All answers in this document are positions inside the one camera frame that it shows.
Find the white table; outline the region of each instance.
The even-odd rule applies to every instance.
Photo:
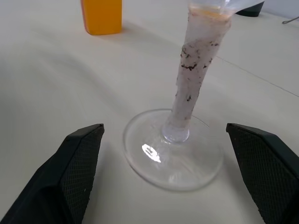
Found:
[[[234,16],[194,110],[225,151],[210,185],[167,192],[142,180],[124,158],[128,121],[174,100],[187,17],[182,5],[127,0],[123,33],[96,37],[83,30],[78,2],[1,1],[0,217],[66,135],[104,123],[83,223],[263,223],[225,127],[234,122],[275,133],[299,154],[297,22],[283,26],[283,18],[269,14]]]

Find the glass base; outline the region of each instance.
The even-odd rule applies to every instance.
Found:
[[[210,138],[210,129],[198,118],[190,120],[190,136],[173,143],[162,135],[171,110],[152,110],[135,116],[126,126],[125,155],[133,170],[148,182],[168,190],[194,190],[218,173],[223,153]]]

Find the white tabletop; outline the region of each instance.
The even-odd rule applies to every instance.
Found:
[[[234,16],[194,109],[225,152],[205,188],[172,193],[135,174],[122,131],[136,114],[169,108],[187,9],[179,0],[126,0],[123,32],[90,36],[73,0],[0,3],[0,218],[71,132],[104,123],[85,224],[262,224],[239,171],[229,122],[277,134],[299,154],[299,25]]]

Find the textured rubber pad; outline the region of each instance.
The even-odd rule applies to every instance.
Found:
[[[299,158],[276,135],[228,124],[243,181],[266,224],[299,224]]]
[[[68,135],[33,175],[0,224],[80,224],[93,188],[104,126]]]

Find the black object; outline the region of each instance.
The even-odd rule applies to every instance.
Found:
[[[266,224],[299,224],[299,158],[276,135],[228,124],[243,181]]]
[[[243,9],[243,10],[237,12],[236,14],[248,16],[248,17],[258,17],[258,15],[260,14],[260,12],[262,10],[263,4],[264,4],[264,1],[255,6]]]
[[[93,188],[104,126],[68,135],[33,175],[0,224],[80,224]]]

